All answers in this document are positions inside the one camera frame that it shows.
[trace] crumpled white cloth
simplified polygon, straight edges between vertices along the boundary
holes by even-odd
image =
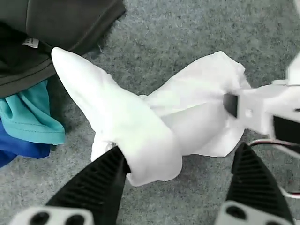
[[[144,101],[176,134],[182,155],[225,157],[244,126],[223,107],[223,95],[250,89],[245,68],[224,52],[189,64]]]
[[[171,180],[180,173],[178,138],[140,97],[119,87],[110,74],[79,55],[56,47],[52,61],[70,97],[96,132],[95,143],[113,142],[122,151],[132,185]],[[95,144],[93,148],[93,154],[101,150]]]
[[[148,96],[122,89],[101,68],[59,48],[56,72],[96,132],[91,160],[116,143],[134,186],[171,180],[182,155],[226,156],[244,127],[223,108],[223,94],[251,88],[244,67],[223,52],[202,57]]]

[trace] teal fabric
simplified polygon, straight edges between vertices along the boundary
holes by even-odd
[[[0,99],[0,118],[12,137],[53,145],[65,141],[64,127],[50,116],[47,80]]]

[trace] white label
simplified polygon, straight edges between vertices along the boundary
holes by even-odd
[[[39,41],[37,39],[28,37],[26,40],[23,42],[23,45],[27,45],[31,48],[38,48],[38,43]]]

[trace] wire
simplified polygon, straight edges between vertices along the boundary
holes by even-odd
[[[281,140],[277,140],[277,139],[257,139],[252,142],[249,142],[247,145],[249,147],[253,147],[256,145],[260,145],[260,144],[279,145],[279,146],[284,146],[284,147],[300,147],[298,144],[295,144],[292,142],[281,141]],[[284,150],[284,152],[286,152],[292,156],[295,156],[295,153],[289,149]],[[281,193],[283,194],[283,196],[285,196],[287,198],[300,199],[300,192],[287,192],[280,186],[279,186],[279,189],[280,189]]]
[[[279,187],[281,193],[287,198],[300,199],[300,193],[297,192],[287,192],[282,187]]]
[[[280,145],[285,147],[298,146],[292,142],[281,141],[277,139],[257,139],[248,143],[248,146],[253,147],[259,144],[271,144],[271,145]]]

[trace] gray carpet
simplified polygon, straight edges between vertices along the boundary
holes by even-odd
[[[124,88],[149,94],[192,61],[222,50],[246,67],[251,85],[284,78],[300,50],[300,19],[292,0],[128,0],[127,13],[86,58]],[[90,162],[94,133],[57,78],[49,84],[53,116],[66,127],[66,144],[50,157],[18,157],[0,169],[0,224],[20,210],[45,203]],[[247,132],[246,140],[259,137]],[[278,182],[300,187],[299,161],[257,147]],[[170,182],[125,186],[118,225],[211,225],[230,181],[233,154],[184,157]],[[300,201],[288,200],[300,219]]]

